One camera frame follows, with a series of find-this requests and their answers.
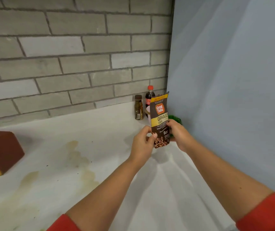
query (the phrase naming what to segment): brick wall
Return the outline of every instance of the brick wall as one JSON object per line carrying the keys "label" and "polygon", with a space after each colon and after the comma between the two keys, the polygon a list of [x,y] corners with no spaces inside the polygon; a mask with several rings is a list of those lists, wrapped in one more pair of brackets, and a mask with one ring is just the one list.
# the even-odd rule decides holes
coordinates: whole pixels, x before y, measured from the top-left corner
{"label": "brick wall", "polygon": [[172,0],[0,0],[0,126],[167,83]]}

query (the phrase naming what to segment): hand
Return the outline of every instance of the hand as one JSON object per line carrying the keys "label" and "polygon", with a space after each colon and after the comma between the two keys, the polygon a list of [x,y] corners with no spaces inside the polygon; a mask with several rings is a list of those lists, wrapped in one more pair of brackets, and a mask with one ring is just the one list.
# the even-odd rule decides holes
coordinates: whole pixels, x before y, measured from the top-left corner
{"label": "hand", "polygon": [[129,160],[139,167],[139,169],[142,168],[150,158],[153,143],[158,137],[156,133],[150,137],[147,137],[148,133],[151,133],[151,127],[144,126],[144,128],[141,129],[141,131],[133,138]]}
{"label": "hand", "polygon": [[189,134],[184,126],[175,120],[169,119],[166,125],[171,128],[169,132],[174,135],[170,141],[175,141],[181,151],[188,153],[192,144],[195,143],[196,140]]}

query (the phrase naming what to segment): brown and yellow box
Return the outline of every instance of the brown and yellow box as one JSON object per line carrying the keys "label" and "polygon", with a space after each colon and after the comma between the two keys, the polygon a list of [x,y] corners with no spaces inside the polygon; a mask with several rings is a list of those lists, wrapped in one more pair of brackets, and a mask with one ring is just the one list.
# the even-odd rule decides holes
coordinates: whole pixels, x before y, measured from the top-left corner
{"label": "brown and yellow box", "polygon": [[24,152],[12,132],[0,131],[0,176],[6,173],[24,156]]}

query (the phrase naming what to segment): person's left hand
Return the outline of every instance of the person's left hand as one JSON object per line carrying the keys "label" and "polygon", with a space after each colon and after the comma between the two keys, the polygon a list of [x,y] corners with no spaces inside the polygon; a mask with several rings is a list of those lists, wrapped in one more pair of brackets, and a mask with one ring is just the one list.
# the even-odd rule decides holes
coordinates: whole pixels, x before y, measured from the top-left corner
{"label": "person's left hand", "polygon": [[143,167],[150,158],[153,143],[158,137],[157,133],[148,137],[148,133],[151,133],[151,127],[144,126],[144,128],[141,129],[141,131],[133,138],[129,160],[132,160],[132,162],[139,168]]}

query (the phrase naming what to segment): great taste coffee pouch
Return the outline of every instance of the great taste coffee pouch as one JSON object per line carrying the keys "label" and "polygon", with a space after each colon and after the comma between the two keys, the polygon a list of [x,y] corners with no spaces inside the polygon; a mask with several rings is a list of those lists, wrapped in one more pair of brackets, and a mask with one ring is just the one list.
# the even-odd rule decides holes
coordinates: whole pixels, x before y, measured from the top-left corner
{"label": "great taste coffee pouch", "polygon": [[169,127],[167,114],[167,97],[168,93],[160,96],[151,97],[150,101],[150,117],[152,133],[157,133],[154,147],[163,147],[169,144]]}

